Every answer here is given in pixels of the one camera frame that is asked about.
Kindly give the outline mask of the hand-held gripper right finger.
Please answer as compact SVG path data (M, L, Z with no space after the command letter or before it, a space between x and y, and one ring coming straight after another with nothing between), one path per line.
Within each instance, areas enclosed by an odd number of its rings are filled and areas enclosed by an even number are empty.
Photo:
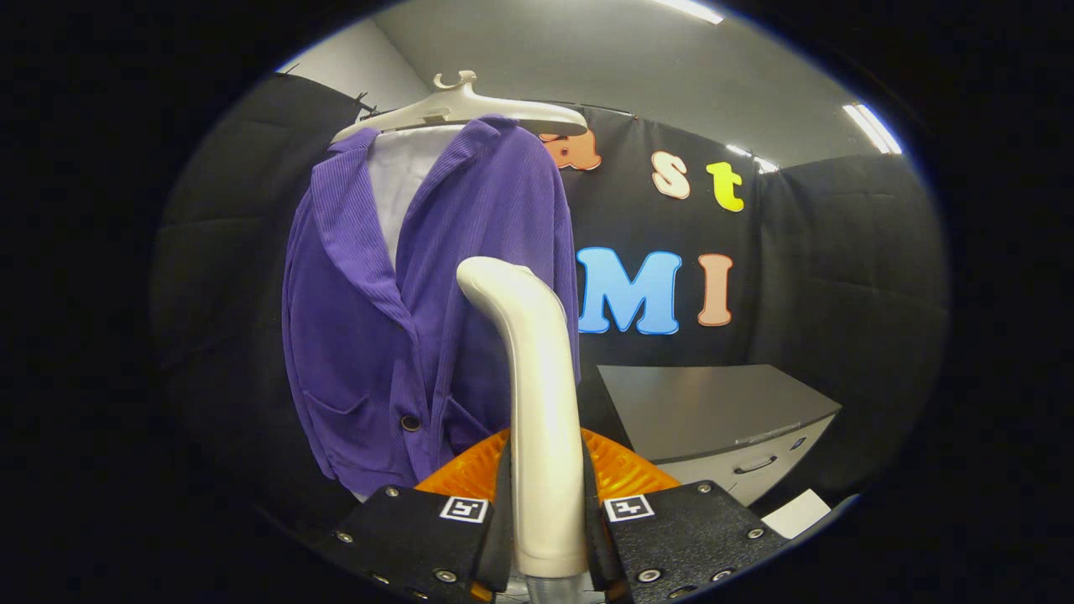
M684 599L789 547L715 481L682 484L614 440L581 437L587 574L607 603Z

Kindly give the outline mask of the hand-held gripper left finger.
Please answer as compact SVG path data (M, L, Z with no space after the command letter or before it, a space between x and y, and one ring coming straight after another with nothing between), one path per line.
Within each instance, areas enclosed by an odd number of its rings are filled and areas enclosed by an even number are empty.
M398 603L493 603L513 565L509 479L503 430L413 488L379 488L317 551Z

